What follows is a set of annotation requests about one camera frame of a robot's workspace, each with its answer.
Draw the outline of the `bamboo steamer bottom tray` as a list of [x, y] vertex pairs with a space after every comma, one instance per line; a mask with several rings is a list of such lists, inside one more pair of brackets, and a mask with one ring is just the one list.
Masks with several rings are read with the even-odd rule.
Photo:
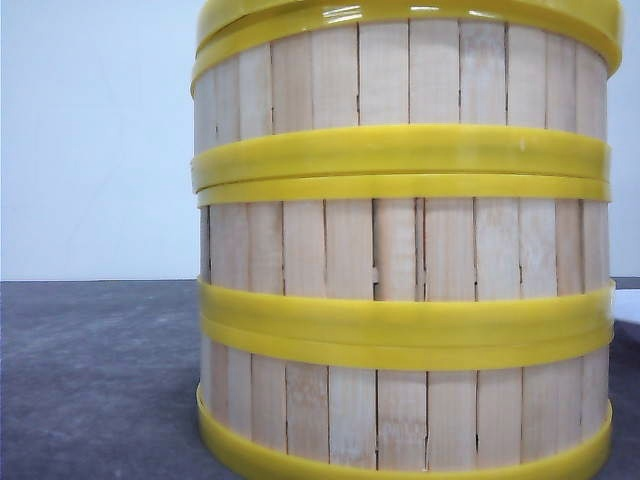
[[204, 339], [199, 426], [247, 479], [588, 479], [610, 448], [608, 357], [401, 372]]

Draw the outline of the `bamboo steamer tray one bun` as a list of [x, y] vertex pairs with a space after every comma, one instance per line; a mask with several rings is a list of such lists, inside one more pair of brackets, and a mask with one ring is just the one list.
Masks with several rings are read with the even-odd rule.
[[604, 58], [521, 25], [404, 20], [215, 41], [192, 85], [204, 205], [607, 200]]

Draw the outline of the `woven bamboo steamer lid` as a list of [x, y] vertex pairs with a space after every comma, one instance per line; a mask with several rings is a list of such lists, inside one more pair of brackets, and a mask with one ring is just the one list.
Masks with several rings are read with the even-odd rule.
[[329, 19], [333, 10], [354, 8], [362, 19], [395, 19], [413, 15], [466, 16], [479, 12], [483, 18], [524, 21], [553, 31], [574, 28], [581, 36], [595, 33], [620, 43], [623, 39], [623, 9], [618, 1], [208, 1], [197, 23], [197, 41], [249, 15], [276, 10], [318, 7]]

